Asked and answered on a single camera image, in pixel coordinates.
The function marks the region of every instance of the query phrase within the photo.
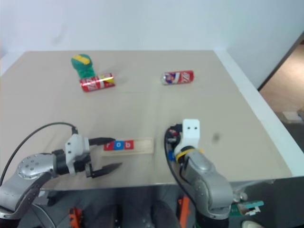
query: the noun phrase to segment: table edge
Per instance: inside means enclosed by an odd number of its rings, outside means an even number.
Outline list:
[[[0,77],[24,54],[24,51],[8,52],[1,58]]]
[[[214,52],[275,144],[292,176],[304,176],[304,153],[298,144],[230,54],[226,50]]]

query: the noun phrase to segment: table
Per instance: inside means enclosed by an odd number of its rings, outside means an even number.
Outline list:
[[[114,74],[117,86],[84,93],[70,58],[88,54],[98,73]],[[162,85],[166,71],[193,70],[190,84]],[[281,152],[213,51],[26,52],[1,79],[1,168],[34,129],[55,121],[76,125],[89,138],[153,137],[154,154],[101,157],[93,167],[123,162],[96,179],[64,175],[45,189],[77,190],[174,183],[167,166],[165,130],[184,118],[200,120],[200,147],[229,181],[293,176]],[[64,148],[70,129],[56,126],[35,135],[19,151],[7,177],[27,155]]]

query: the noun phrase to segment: orange component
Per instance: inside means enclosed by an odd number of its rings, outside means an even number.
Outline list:
[[[70,217],[71,228],[81,228],[82,213],[79,208],[73,207],[69,210],[68,216]]]
[[[178,204],[180,206],[180,226],[181,226],[181,228],[187,227],[187,218],[188,218],[188,215],[190,214],[189,202],[190,202],[190,199],[185,196],[182,199],[178,200]]]

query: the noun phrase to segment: red soda can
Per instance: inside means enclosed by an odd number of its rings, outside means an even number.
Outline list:
[[[161,82],[164,85],[182,84],[192,82],[194,73],[192,70],[166,72],[161,77]]]
[[[111,73],[82,78],[79,80],[79,82],[83,91],[85,92],[108,88],[115,85],[115,80]]]

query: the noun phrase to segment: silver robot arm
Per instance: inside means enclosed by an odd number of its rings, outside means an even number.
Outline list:
[[[23,217],[43,184],[57,175],[54,154],[35,154],[22,160],[14,175],[0,187],[0,218]]]
[[[179,185],[189,185],[194,194],[189,197],[196,207],[196,222],[199,227],[227,228],[233,191],[225,177],[217,172],[214,164],[197,148],[200,139],[200,122],[185,119],[182,124],[171,127],[166,132],[165,147],[174,150],[175,162],[179,164],[179,177],[170,168]]]
[[[0,186],[0,228],[16,228],[19,221],[38,196],[40,188],[51,178],[85,171],[87,177],[99,177],[117,169],[121,163],[109,164],[93,171],[90,145],[102,145],[112,138],[88,139],[73,134],[65,144],[65,150],[51,154],[35,154],[23,159],[11,178]]]

